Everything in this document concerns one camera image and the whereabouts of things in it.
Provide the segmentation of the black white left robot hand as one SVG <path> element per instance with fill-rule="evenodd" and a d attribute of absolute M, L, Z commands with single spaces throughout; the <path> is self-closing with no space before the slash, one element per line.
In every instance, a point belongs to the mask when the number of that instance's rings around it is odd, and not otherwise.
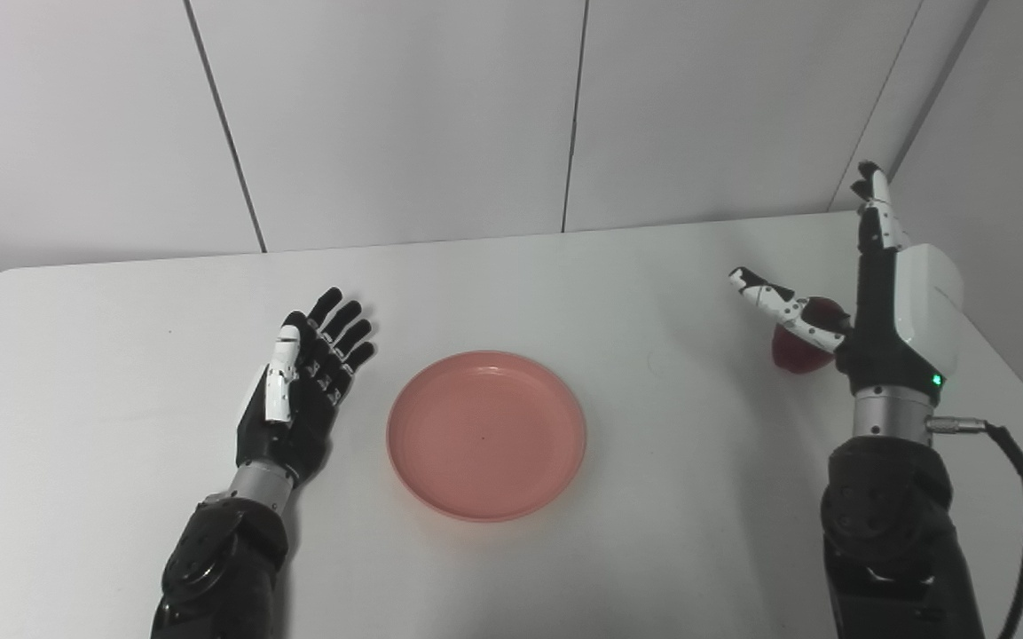
<path fill-rule="evenodd" d="M 330 431 L 359 368 L 372 359 L 361 303 L 329 288 L 279 328 L 236 429 L 236 465 L 269 462 L 298 486 L 321 469 Z"/>

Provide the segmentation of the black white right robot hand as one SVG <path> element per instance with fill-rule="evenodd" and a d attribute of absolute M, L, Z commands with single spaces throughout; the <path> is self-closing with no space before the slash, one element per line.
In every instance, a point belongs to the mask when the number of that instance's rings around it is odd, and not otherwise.
<path fill-rule="evenodd" d="M 813 314 L 810 298 L 745 267 L 735 268 L 728 280 L 779 330 L 828 353 L 852 391 L 906 387 L 940 403 L 960 356 L 963 279 L 945 252 L 905 233 L 883 169 L 862 161 L 857 170 L 860 179 L 851 189 L 862 202 L 854 314 Z"/>

